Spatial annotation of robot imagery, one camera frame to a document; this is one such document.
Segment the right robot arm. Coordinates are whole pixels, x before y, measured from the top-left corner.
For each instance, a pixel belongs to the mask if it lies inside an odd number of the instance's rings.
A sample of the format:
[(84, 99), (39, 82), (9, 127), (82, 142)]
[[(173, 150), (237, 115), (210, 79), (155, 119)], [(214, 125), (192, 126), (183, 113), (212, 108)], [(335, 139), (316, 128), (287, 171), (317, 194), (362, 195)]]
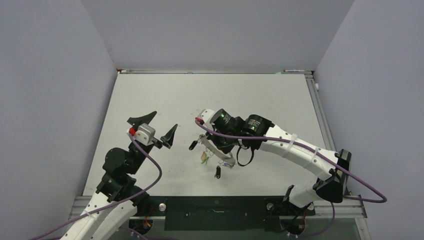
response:
[(352, 158), (346, 149), (327, 150), (290, 134), (262, 116), (251, 114), (246, 119), (233, 117), (224, 109), (204, 109), (196, 119), (213, 133), (207, 139), (228, 154), (239, 150), (256, 150), (280, 156), (313, 173), (316, 178), (301, 185), (291, 185), (286, 191), (282, 207), (289, 214), (297, 213), (308, 204), (324, 200), (341, 203), (344, 199)]

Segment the yellow key tag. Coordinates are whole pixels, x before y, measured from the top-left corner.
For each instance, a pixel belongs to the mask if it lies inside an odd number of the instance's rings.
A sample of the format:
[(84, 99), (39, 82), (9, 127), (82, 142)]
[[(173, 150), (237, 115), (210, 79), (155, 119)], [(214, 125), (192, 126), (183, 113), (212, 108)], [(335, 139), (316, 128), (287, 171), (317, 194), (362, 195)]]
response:
[(209, 155), (204, 151), (200, 158), (202, 161), (207, 161), (209, 159)]

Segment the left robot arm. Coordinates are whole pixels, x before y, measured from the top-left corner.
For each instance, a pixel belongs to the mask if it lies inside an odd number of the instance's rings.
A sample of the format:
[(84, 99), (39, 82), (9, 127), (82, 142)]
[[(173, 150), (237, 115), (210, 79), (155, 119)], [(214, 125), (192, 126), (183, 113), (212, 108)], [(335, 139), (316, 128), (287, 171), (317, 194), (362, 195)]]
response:
[(149, 208), (147, 189), (136, 186), (133, 177), (153, 148), (170, 149), (173, 145), (175, 124), (165, 135), (155, 137), (156, 130), (149, 124), (156, 116), (153, 111), (140, 117), (130, 117), (127, 135), (128, 149), (114, 147), (104, 158), (105, 171), (90, 201), (81, 215), (62, 236), (63, 240), (107, 240), (131, 216), (143, 215)]

